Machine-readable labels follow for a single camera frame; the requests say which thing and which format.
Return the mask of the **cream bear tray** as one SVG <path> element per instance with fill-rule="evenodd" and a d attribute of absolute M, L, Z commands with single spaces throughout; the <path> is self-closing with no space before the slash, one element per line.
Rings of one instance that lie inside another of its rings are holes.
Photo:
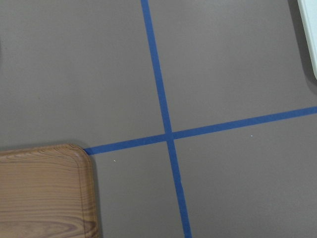
<path fill-rule="evenodd" d="M 309 48 L 312 68 L 317 77 L 317 1 L 298 0 L 300 15 Z"/>

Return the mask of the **wooden cutting board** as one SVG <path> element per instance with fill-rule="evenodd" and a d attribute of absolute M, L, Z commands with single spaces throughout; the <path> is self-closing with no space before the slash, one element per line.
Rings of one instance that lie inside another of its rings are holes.
<path fill-rule="evenodd" d="M 98 238 L 93 168 L 73 144 L 2 151 L 3 238 Z"/>

